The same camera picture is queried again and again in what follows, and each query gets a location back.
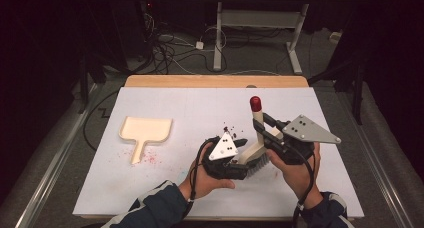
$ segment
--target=person's left hand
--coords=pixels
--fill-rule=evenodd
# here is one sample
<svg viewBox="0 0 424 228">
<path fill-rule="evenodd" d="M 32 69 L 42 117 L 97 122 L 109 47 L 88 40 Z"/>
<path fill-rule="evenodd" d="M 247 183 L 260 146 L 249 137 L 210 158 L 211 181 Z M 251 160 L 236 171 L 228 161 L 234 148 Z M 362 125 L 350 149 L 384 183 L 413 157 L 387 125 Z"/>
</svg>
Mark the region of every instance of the person's left hand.
<svg viewBox="0 0 424 228">
<path fill-rule="evenodd" d="M 208 143 L 203 148 L 202 153 L 200 154 L 199 166 L 197 169 L 196 187 L 195 187 L 196 199 L 202 198 L 208 195 L 209 193 L 211 193 L 211 191 L 215 189 L 219 189 L 219 188 L 234 189 L 235 188 L 235 184 L 232 180 L 229 180 L 229 179 L 218 180 L 218 179 L 212 178 L 206 173 L 205 169 L 203 168 L 203 165 L 202 165 L 203 156 L 205 155 L 206 149 L 211 147 L 211 145 L 212 145 L 212 142 Z M 190 193 L 191 193 L 190 173 L 192 173 L 191 179 L 193 181 L 194 172 L 191 172 L 191 170 L 195 166 L 195 162 L 196 160 L 194 160 L 193 163 L 191 164 L 185 180 L 179 185 L 179 189 L 186 200 L 190 198 Z"/>
</svg>

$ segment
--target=white paper sheet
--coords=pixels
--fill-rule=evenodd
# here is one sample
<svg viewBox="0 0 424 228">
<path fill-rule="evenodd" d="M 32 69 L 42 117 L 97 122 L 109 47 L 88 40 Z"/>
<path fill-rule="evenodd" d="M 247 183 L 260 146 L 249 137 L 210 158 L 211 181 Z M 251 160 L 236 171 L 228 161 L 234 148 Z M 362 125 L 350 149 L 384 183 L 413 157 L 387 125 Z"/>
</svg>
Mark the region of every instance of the white paper sheet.
<svg viewBox="0 0 424 228">
<path fill-rule="evenodd" d="M 328 129 L 312 88 L 122 88 L 81 190 L 73 214 L 116 215 L 164 180 L 185 178 L 205 139 L 221 136 L 227 127 L 247 138 L 242 152 L 256 139 L 249 100 L 257 95 L 263 111 L 281 121 L 304 114 Z M 144 157 L 131 165 L 134 144 L 119 138 L 126 116 L 173 119 L 169 138 L 147 145 Z M 343 197 L 349 217 L 363 217 L 355 190 L 335 145 L 321 145 L 317 184 Z M 272 164 L 249 179 L 235 181 L 235 190 L 215 190 L 196 200 L 188 218 L 273 219 L 291 217 L 297 199 Z"/>
</svg>

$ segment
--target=jacket sleeve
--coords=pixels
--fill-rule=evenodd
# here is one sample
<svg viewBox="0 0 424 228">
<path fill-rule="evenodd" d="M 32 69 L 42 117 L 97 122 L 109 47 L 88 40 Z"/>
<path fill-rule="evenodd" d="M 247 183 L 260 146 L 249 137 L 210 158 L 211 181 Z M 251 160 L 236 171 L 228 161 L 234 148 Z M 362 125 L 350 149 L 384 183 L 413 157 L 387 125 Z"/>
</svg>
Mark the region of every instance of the jacket sleeve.
<svg viewBox="0 0 424 228">
<path fill-rule="evenodd" d="M 324 199 L 312 209 L 301 211 L 308 228 L 351 228 L 353 225 L 347 220 L 347 208 L 344 200 L 337 194 L 321 192 Z"/>
<path fill-rule="evenodd" d="M 181 221 L 186 207 L 187 201 L 178 187 L 165 181 L 138 197 L 127 213 L 113 217 L 103 227 L 170 227 Z"/>
</svg>

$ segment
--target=red handle tip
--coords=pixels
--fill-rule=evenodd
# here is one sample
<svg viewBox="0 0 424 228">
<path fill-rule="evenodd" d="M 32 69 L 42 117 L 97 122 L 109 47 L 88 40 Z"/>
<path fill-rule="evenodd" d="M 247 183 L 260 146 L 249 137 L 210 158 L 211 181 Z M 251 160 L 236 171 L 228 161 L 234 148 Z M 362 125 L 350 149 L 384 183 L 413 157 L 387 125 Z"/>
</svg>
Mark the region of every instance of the red handle tip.
<svg viewBox="0 0 424 228">
<path fill-rule="evenodd" d="M 250 98 L 250 108 L 253 112 L 258 112 L 262 110 L 261 98 L 253 96 Z"/>
</svg>

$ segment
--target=hand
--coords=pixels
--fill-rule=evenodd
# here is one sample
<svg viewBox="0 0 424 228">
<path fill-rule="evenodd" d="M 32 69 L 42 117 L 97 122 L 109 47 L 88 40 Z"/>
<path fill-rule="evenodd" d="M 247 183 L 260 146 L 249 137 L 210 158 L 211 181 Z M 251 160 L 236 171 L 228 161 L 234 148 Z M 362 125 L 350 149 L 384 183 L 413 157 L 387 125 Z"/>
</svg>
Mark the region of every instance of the hand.
<svg viewBox="0 0 424 228">
<path fill-rule="evenodd" d="M 230 189 L 234 189 L 235 188 L 235 184 L 232 180 L 228 180 L 228 179 L 221 179 L 221 180 L 217 180 L 215 178 L 210 177 L 205 169 L 202 166 L 202 159 L 203 156 L 206 152 L 206 149 L 208 149 L 209 147 L 211 147 L 212 142 L 208 143 L 202 150 L 202 153 L 200 154 L 200 160 L 199 160 L 199 166 L 197 168 L 197 178 L 196 178 L 196 199 L 198 198 L 202 198 L 206 195 L 208 195 L 209 193 L 211 193 L 211 191 L 213 191 L 214 189 L 219 189 L 219 188 L 230 188 Z M 183 194 L 184 198 L 186 200 L 188 200 L 190 198 L 190 193 L 191 193 L 191 186 L 190 186 L 190 171 L 193 169 L 193 167 L 195 166 L 195 160 L 193 161 L 193 163 L 190 166 L 189 172 L 187 174 L 186 179 L 180 184 L 179 188 L 181 193 Z"/>
<path fill-rule="evenodd" d="M 320 151 L 319 143 L 314 143 L 315 164 L 314 164 L 313 157 L 310 157 L 308 159 L 308 162 L 311 165 L 311 168 L 314 169 L 314 166 L 315 166 L 314 185 L 312 187 L 312 190 L 309 192 L 308 197 L 305 200 L 304 206 L 306 209 L 310 209 L 316 206 L 323 199 L 315 183 L 317 175 L 318 175 L 320 160 L 321 160 L 319 151 Z M 306 192 L 306 189 L 308 188 L 309 182 L 310 182 L 310 175 L 309 175 L 308 169 L 306 168 L 306 165 L 304 164 L 303 165 L 287 165 L 286 163 L 284 163 L 283 160 L 280 159 L 280 157 L 273 150 L 268 149 L 266 153 L 271 163 L 274 164 L 278 169 L 280 169 L 283 172 L 284 180 L 287 182 L 290 188 L 294 191 L 297 198 L 300 199 Z"/>
</svg>

